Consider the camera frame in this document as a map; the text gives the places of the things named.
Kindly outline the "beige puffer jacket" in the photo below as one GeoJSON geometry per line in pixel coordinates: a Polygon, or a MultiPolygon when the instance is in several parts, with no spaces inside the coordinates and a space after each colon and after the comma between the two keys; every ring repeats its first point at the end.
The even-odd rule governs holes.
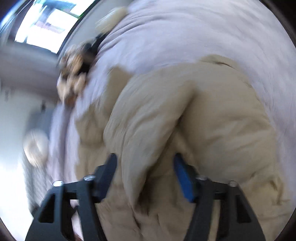
{"type": "Polygon", "coordinates": [[[118,165],[97,211],[108,240],[182,240],[194,206],[173,170],[181,153],[216,182],[241,186],[267,240],[293,212],[276,134],[248,78],[231,59],[208,55],[141,75],[112,68],[104,91],[76,121],[77,178],[118,165]]]}

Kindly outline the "striped beige clothes pile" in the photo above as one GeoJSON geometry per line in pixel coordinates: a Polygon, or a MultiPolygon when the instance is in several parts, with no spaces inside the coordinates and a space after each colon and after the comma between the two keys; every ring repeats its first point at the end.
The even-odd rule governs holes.
{"type": "Polygon", "coordinates": [[[87,82],[87,72],[90,67],[86,60],[88,47],[87,43],[72,45],[60,59],[57,92],[60,101],[70,107],[75,105],[87,82]]]}

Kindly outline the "dark clothing item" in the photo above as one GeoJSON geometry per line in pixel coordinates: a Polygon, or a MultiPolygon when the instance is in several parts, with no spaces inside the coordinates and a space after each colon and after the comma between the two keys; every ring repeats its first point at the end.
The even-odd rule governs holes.
{"type": "Polygon", "coordinates": [[[107,34],[100,33],[92,42],[88,42],[83,45],[82,50],[80,51],[82,64],[77,75],[89,72],[89,69],[93,64],[96,55],[98,54],[99,45],[106,37],[107,34]]]}

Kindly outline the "round white pleated cushion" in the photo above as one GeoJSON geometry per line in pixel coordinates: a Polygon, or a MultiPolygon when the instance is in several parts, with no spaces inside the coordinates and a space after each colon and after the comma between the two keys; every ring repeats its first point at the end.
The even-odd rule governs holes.
{"type": "Polygon", "coordinates": [[[49,154],[49,138],[47,134],[40,129],[28,131],[23,140],[23,151],[32,166],[43,167],[49,154]]]}

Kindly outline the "window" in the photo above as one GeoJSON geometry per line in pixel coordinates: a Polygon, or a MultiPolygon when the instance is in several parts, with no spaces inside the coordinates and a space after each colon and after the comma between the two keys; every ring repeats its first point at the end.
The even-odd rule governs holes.
{"type": "Polygon", "coordinates": [[[57,54],[93,1],[33,1],[13,40],[57,54]]]}

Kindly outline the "lavender bed blanket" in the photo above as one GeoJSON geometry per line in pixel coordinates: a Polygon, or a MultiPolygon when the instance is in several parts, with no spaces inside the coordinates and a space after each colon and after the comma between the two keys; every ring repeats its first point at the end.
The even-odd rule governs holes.
{"type": "Polygon", "coordinates": [[[275,124],[280,159],[295,186],[295,46],[276,16],[259,1],[135,1],[99,48],[74,108],[58,105],[50,133],[49,180],[75,181],[79,142],[75,120],[105,88],[119,65],[146,73],[217,54],[248,76],[275,124]]]}

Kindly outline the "cream quilted folded garment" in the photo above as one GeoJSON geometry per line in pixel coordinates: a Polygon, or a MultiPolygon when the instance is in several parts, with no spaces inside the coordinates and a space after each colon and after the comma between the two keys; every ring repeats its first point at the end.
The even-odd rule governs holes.
{"type": "Polygon", "coordinates": [[[108,34],[127,15],[127,13],[128,10],[124,6],[112,9],[95,24],[96,32],[100,34],[108,34]]]}

